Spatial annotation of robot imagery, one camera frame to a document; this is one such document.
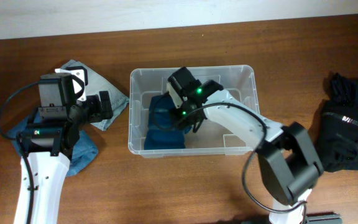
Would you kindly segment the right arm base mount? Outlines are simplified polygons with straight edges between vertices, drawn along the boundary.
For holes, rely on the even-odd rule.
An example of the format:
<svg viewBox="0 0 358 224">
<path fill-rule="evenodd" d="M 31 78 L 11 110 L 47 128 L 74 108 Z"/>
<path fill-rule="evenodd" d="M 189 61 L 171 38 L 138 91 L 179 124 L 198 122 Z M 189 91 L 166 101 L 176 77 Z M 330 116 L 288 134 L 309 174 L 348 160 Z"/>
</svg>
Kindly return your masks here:
<svg viewBox="0 0 358 224">
<path fill-rule="evenodd" d="M 240 224 L 271 224 L 267 216 L 251 218 L 250 220 L 240 221 Z M 326 213 L 319 215 L 307 215 L 306 224 L 343 224 L 342 218 L 336 213 Z"/>
</svg>

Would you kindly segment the teal garment with tape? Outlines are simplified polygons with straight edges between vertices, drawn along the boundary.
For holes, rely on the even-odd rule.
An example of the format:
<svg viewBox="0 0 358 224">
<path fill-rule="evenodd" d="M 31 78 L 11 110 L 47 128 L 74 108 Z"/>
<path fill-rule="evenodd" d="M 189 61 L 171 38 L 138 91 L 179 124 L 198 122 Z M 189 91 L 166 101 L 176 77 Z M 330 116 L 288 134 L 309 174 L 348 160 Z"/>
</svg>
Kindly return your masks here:
<svg viewBox="0 0 358 224">
<path fill-rule="evenodd" d="M 147 125 L 148 130 L 144 141 L 145 150 L 186 148 L 185 134 L 190 132 L 192 126 L 188 126 L 185 129 L 175 128 L 164 131 L 155 125 L 157 123 L 162 128 L 169 128 L 173 124 L 169 110 L 174 108 L 173 101 L 168 95 L 152 97 Z"/>
</svg>

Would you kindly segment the black garment with tape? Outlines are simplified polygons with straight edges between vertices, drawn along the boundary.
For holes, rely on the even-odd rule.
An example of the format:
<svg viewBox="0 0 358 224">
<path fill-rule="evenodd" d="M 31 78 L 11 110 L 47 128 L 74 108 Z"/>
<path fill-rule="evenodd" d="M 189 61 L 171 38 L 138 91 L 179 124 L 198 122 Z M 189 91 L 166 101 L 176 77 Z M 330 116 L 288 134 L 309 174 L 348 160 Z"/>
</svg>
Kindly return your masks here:
<svg viewBox="0 0 358 224">
<path fill-rule="evenodd" d="M 358 108 L 326 101 L 316 150 L 326 172 L 358 170 Z"/>
</svg>

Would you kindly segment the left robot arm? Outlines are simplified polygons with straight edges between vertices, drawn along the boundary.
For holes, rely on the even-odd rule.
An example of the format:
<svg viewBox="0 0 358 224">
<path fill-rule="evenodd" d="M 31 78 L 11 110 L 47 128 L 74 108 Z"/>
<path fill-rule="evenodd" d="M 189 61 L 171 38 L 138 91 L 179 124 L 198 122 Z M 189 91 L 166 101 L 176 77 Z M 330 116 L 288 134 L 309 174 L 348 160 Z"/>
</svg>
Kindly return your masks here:
<svg viewBox="0 0 358 224">
<path fill-rule="evenodd" d="M 21 150 L 21 187 L 15 223 L 56 223 L 63 183 L 80 131 L 112 118 L 109 93 L 85 94 L 85 82 L 70 73 L 43 75 L 41 105 L 16 142 Z"/>
</svg>

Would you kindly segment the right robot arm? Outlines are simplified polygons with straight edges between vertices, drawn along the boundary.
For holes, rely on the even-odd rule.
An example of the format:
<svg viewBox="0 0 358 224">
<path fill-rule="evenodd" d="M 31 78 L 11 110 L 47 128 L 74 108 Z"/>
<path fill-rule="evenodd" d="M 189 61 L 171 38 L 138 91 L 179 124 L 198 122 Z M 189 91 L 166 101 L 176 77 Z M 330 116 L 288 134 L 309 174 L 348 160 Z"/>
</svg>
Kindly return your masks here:
<svg viewBox="0 0 358 224">
<path fill-rule="evenodd" d="M 252 148 L 242 170 L 242 186 L 249 198 L 268 211 L 269 223 L 306 223 L 306 200 L 324 169 L 307 130 L 263 117 L 214 80 L 201 83 L 182 67 L 167 81 L 172 98 L 173 127 L 183 129 L 207 119 L 228 129 Z M 258 158 L 262 182 L 273 197 L 273 207 L 259 202 L 246 183 L 246 172 Z"/>
</svg>

